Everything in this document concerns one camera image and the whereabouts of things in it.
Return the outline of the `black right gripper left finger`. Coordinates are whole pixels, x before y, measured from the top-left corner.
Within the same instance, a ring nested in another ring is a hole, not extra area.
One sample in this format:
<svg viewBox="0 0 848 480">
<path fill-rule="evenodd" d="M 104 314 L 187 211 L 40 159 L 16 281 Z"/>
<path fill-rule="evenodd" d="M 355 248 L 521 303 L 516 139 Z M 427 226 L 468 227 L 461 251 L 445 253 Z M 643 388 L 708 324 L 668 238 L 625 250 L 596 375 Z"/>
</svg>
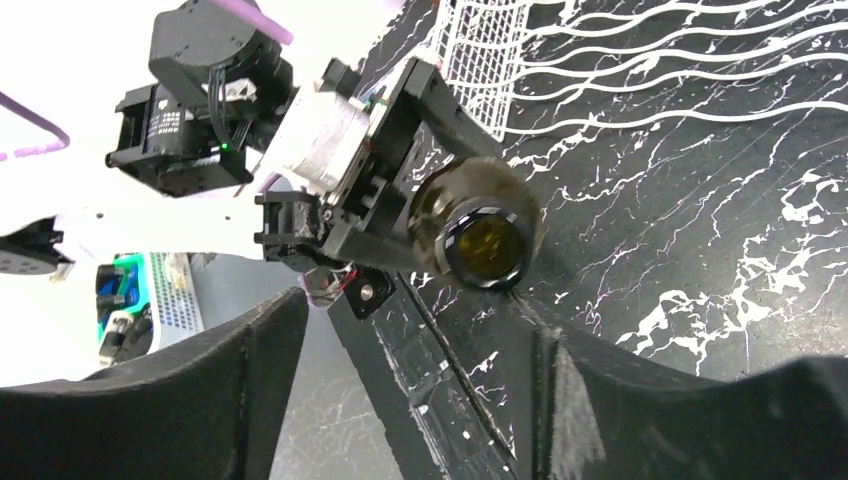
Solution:
<svg viewBox="0 0 848 480">
<path fill-rule="evenodd" d="M 291 288 L 79 381 L 1 392 L 5 479 L 265 479 L 304 342 Z"/>
</svg>

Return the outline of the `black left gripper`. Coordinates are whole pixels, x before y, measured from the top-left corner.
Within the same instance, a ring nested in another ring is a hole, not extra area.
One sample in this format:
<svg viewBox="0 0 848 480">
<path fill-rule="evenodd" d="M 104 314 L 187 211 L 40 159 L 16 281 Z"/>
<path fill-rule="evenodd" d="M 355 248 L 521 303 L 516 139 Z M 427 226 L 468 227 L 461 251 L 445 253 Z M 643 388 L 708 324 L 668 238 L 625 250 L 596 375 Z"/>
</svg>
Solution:
<svg viewBox="0 0 848 480">
<path fill-rule="evenodd" d="M 345 64 L 332 60 L 325 73 L 322 85 L 293 96 L 263 155 L 305 189 L 259 193 L 254 235 L 263 260 L 302 272 L 320 307 L 340 298 L 343 278 L 361 267 L 389 276 L 421 268 L 403 225 L 409 199 L 395 182 L 422 125 L 457 158 L 502 153 L 431 63 L 410 59 L 363 102 L 350 94 L 358 76 Z"/>
</svg>

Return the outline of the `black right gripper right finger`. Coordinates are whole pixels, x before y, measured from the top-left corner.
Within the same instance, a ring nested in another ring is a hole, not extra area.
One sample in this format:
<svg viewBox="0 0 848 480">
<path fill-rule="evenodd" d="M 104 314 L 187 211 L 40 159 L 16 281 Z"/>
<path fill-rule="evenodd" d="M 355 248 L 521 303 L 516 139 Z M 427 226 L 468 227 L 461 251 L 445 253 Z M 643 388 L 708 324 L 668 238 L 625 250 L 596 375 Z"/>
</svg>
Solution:
<svg viewBox="0 0 848 480">
<path fill-rule="evenodd" d="M 843 479 L 847 361 L 812 356 L 732 382 L 557 326 L 513 298 L 520 479 Z"/>
</svg>

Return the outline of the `green wine bottle grey foil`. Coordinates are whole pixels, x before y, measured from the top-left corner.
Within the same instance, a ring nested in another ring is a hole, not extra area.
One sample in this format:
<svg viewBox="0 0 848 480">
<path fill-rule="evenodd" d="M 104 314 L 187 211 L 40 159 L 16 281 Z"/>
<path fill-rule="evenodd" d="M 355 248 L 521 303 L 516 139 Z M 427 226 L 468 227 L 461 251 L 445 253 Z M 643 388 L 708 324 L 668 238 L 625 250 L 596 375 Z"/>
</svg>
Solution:
<svg viewBox="0 0 848 480">
<path fill-rule="evenodd" d="M 488 291 L 515 287 L 542 243 L 541 207 L 504 160 L 475 156 L 435 171 L 409 205 L 417 258 L 435 276 Z"/>
</svg>

